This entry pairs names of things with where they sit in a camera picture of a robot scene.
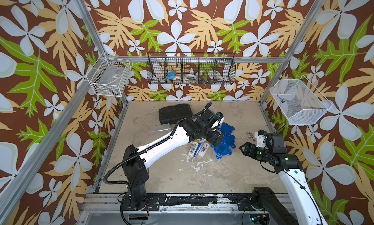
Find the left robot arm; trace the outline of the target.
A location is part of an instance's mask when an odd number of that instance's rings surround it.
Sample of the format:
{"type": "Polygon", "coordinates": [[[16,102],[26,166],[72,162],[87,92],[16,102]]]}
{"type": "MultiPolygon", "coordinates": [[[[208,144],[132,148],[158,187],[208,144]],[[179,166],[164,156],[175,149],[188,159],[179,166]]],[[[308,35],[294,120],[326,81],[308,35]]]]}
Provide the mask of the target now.
{"type": "Polygon", "coordinates": [[[137,148],[128,146],[123,160],[104,175],[103,182],[107,185],[124,184],[131,207],[143,209],[148,203],[145,184],[150,166],[174,149],[195,140],[204,139],[214,146],[219,145],[224,139],[218,131],[223,121],[223,113],[213,113],[206,105],[202,111],[178,120],[172,131],[161,138],[137,148]]]}

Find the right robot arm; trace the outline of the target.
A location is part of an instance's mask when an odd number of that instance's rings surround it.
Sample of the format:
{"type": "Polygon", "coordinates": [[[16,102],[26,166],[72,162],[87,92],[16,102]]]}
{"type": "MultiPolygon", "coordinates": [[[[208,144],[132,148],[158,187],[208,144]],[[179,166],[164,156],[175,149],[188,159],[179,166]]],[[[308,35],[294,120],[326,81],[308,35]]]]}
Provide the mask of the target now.
{"type": "Polygon", "coordinates": [[[252,207],[264,209],[278,225],[326,225],[311,190],[298,157],[287,154],[286,144],[281,134],[260,130],[255,133],[256,143],[246,142],[239,147],[244,156],[259,163],[268,163],[286,187],[296,217],[281,204],[273,190],[255,187],[250,198],[252,207]]]}

